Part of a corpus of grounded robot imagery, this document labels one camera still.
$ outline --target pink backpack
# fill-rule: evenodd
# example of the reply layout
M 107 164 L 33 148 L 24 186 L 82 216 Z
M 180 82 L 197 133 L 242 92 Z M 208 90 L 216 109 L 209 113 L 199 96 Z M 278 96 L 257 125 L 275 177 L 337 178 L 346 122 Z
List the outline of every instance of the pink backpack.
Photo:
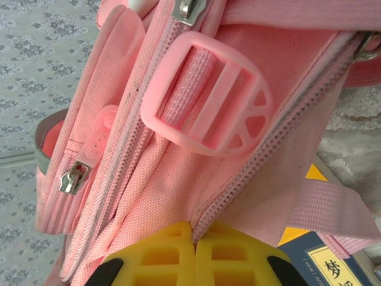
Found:
M 381 83 L 380 12 L 103 0 L 70 108 L 36 131 L 36 227 L 65 235 L 45 285 L 83 286 L 107 255 L 182 220 L 195 243 L 216 219 L 273 246 L 287 226 L 316 231 L 339 257 L 378 242 L 355 191 L 305 175 L 342 87 Z

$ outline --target gray patterned surface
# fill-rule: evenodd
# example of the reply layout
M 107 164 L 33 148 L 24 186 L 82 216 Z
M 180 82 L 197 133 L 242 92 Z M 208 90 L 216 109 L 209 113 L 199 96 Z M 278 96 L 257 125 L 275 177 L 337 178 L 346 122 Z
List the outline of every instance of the gray patterned surface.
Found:
M 32 148 L 37 122 L 68 106 L 98 34 L 98 2 L 0 1 L 0 153 Z M 381 88 L 343 92 L 319 149 L 339 179 L 379 212 L 380 110 Z M 2 286 L 40 285 L 61 247 L 60 238 L 34 230 L 34 172 L 32 165 L 0 171 Z

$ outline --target pink webbing strap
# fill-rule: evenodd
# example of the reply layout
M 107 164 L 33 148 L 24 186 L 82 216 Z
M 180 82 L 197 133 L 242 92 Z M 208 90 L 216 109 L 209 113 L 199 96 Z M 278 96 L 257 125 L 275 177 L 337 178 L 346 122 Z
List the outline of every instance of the pink webbing strap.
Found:
M 381 240 L 371 213 L 354 190 L 319 180 L 305 180 L 289 226 L 318 232 L 338 258 Z

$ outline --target blue book cover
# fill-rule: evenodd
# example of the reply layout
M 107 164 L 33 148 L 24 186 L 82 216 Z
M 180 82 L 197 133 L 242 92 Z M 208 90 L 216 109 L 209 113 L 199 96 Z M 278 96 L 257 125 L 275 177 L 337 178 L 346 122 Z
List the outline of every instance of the blue book cover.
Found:
M 315 232 L 279 247 L 307 281 L 318 286 L 372 286 L 353 257 L 338 259 Z

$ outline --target black part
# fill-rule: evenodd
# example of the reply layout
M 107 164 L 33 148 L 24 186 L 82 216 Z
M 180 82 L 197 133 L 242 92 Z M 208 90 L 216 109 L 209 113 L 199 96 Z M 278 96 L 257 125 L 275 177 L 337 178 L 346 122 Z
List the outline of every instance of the black part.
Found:
M 85 286 L 112 286 L 123 264 L 123 259 L 114 258 L 99 265 Z
M 308 286 L 302 275 L 288 261 L 276 256 L 268 256 L 267 261 L 282 286 Z

